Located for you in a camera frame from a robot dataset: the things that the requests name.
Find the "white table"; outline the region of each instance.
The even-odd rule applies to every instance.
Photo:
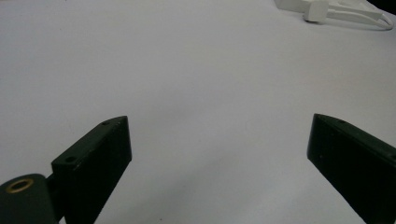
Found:
[[[306,147],[314,113],[396,146],[396,29],[301,16],[272,0],[0,1],[0,182],[48,176],[126,115],[134,159],[98,224],[363,223]]]

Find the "white cable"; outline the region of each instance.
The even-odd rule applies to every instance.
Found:
[[[387,30],[391,30],[393,28],[393,21],[391,19],[389,19],[386,15],[382,14],[380,20],[376,21],[373,18],[370,18],[366,15],[362,15],[360,13],[356,13],[356,12],[350,12],[350,11],[336,11],[333,9],[329,10],[329,13],[334,14],[334,15],[341,15],[341,16],[353,16],[353,17],[357,17],[360,19],[364,19],[366,20],[366,23],[372,24],[372,25],[376,25],[379,26],[381,28],[387,29]]]

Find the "white electronic device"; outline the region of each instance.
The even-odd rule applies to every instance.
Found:
[[[304,13],[306,21],[323,22],[326,18],[376,25],[387,30],[393,21],[366,0],[275,0],[279,9]]]

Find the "black mechanical part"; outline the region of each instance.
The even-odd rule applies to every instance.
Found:
[[[329,116],[313,119],[308,159],[369,224],[396,220],[396,148]]]
[[[127,117],[97,125],[52,163],[0,187],[0,223],[91,224],[132,160]]]

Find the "white surface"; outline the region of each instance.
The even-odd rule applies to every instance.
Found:
[[[98,224],[363,223],[305,152],[314,113],[396,146],[396,31],[372,29],[271,0],[0,1],[0,182],[127,115]]]

